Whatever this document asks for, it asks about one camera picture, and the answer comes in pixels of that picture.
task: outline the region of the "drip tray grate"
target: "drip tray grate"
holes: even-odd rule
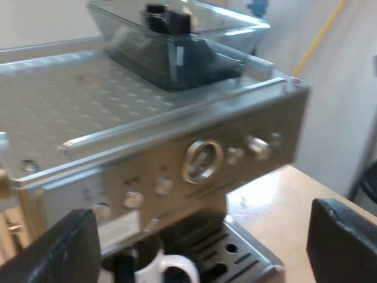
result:
[[[201,283],[284,281],[281,262],[239,225],[226,222],[210,225],[164,245],[167,254],[180,254],[196,263]],[[190,280],[182,270],[170,268],[165,282],[190,283]]]

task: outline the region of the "label sticker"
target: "label sticker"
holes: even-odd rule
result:
[[[140,232],[140,212],[134,210],[98,228],[101,249]]]

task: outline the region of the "button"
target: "button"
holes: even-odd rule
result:
[[[173,189],[174,183],[171,179],[164,177],[157,181],[156,194],[167,196]]]
[[[111,208],[107,203],[98,203],[92,207],[97,222],[103,222],[110,218]]]
[[[140,192],[128,192],[124,201],[123,205],[126,208],[136,209],[141,206],[144,201],[144,196]]]
[[[271,134],[271,146],[272,147],[280,147],[282,146],[282,134],[281,133],[272,133]]]
[[[243,149],[239,147],[229,147],[226,163],[235,166],[244,156],[245,151]]]

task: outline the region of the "espresso machine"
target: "espresso machine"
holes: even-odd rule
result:
[[[158,233],[203,282],[283,282],[226,202],[295,157],[309,89],[249,55],[269,24],[194,0],[88,10],[104,43],[1,54],[3,261],[90,208],[104,259]]]

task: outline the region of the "yellow cable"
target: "yellow cable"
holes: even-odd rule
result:
[[[306,51],[306,53],[302,57],[299,65],[296,67],[295,71],[293,72],[294,77],[297,78],[298,76],[300,76],[300,74],[301,74],[302,70],[304,69],[307,61],[313,55],[313,53],[316,51],[318,45],[323,40],[323,37],[325,37],[326,33],[329,31],[330,27],[334,24],[335,20],[339,16],[340,12],[342,12],[342,10],[344,9],[346,4],[347,4],[347,0],[341,0],[338,7],[330,15],[330,17],[326,21],[326,24],[318,32],[316,39],[312,42],[312,45]]]

